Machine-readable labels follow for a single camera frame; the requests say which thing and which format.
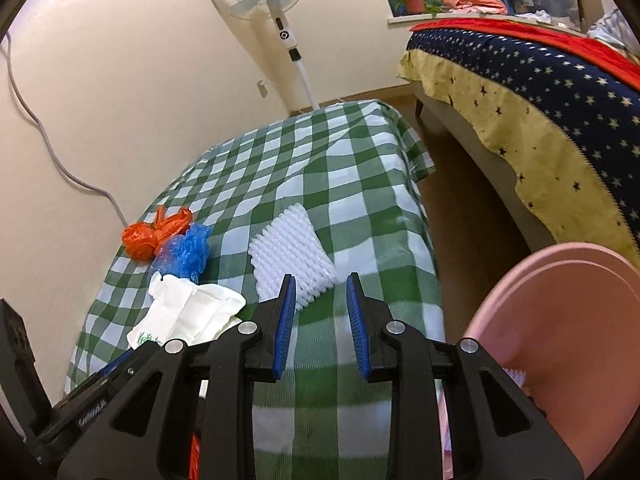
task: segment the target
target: blue plastic bag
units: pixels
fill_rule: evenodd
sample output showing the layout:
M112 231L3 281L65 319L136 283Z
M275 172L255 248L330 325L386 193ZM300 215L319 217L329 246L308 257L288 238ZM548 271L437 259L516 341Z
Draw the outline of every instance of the blue plastic bag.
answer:
M207 240L210 236L211 227L202 224L191 224L185 234L172 236L162 245L158 256L151 264L149 276L153 276L157 271L163 276L172 274L198 283L207 264Z

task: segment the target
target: wall socket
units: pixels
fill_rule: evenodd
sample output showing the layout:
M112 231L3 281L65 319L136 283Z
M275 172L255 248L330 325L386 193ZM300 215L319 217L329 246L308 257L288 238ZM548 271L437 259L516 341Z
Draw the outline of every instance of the wall socket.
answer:
M258 87L258 91L260 92L260 95L263 98L267 97L267 94L269 93L269 91L267 90L267 85L264 79L260 79L260 81L256 83L256 86Z

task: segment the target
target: flower pot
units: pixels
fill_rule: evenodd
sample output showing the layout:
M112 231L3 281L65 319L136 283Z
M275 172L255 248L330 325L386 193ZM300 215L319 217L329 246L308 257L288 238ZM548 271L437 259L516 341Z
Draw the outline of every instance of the flower pot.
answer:
M423 14L424 0L405 0L406 12L409 14Z

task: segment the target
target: bed leg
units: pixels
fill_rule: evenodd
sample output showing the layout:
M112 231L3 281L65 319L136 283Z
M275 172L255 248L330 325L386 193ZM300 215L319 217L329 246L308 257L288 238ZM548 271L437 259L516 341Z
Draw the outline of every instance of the bed leg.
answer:
M415 100L415 116L420 117L422 113L422 109L424 108L424 103L420 101L420 99Z

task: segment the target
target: plastic bag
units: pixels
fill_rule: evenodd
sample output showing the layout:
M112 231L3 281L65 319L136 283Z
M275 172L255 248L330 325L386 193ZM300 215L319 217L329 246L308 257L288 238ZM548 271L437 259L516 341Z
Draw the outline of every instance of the plastic bag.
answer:
M158 207L153 225L136 222L122 232L122 243L134 260L146 262L153 259L169 238L184 234L193 221L193 214L184 206L169 218L164 217L165 211L164 205Z
M172 274L198 283L207 264L207 256L209 256L207 240L210 236L210 226L191 224L186 234L169 238L151 264L149 275L153 276L157 271L163 276Z

